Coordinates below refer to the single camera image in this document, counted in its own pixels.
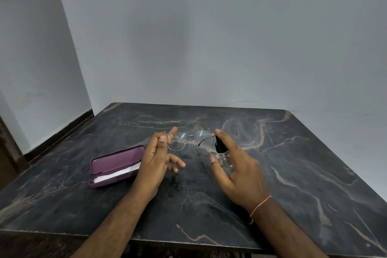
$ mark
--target eyeglasses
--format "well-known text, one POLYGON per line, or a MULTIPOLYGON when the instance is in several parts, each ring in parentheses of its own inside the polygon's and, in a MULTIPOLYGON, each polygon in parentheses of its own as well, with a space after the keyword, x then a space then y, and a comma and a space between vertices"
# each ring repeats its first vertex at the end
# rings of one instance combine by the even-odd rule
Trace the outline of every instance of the eyeglasses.
POLYGON ((172 151, 180 151, 186 146, 187 138, 193 137, 193 142, 196 147, 206 149, 211 146, 212 138, 214 136, 215 135, 210 131, 199 131, 193 135, 187 135, 186 133, 171 133, 168 135, 168 148, 172 151))

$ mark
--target marble tabletop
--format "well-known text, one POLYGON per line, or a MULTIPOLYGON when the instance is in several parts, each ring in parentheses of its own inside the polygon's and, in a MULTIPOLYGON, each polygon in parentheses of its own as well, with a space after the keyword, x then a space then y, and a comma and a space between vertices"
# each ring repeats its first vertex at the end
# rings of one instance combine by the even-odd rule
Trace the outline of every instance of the marble tabletop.
MULTIPOLYGON (((273 198, 327 254, 387 256, 387 203, 290 112, 272 109, 113 103, 0 192, 0 233, 90 235, 133 182, 91 189, 90 161, 173 126, 227 132, 260 161, 273 198)), ((166 174, 133 240, 271 252, 220 190, 211 153, 214 145, 175 153, 186 168, 166 174)))

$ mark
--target white wall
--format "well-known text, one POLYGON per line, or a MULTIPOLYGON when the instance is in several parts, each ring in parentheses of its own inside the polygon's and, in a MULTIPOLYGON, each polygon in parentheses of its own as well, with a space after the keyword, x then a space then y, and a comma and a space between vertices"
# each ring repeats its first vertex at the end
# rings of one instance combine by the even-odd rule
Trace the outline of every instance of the white wall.
POLYGON ((0 115, 27 153, 91 105, 61 1, 0 5, 0 115))
POLYGON ((387 199, 383 153, 343 148, 372 139, 363 116, 387 127, 386 0, 62 2, 95 113, 111 102, 288 109, 387 199), (342 114, 362 138, 322 129, 342 114))

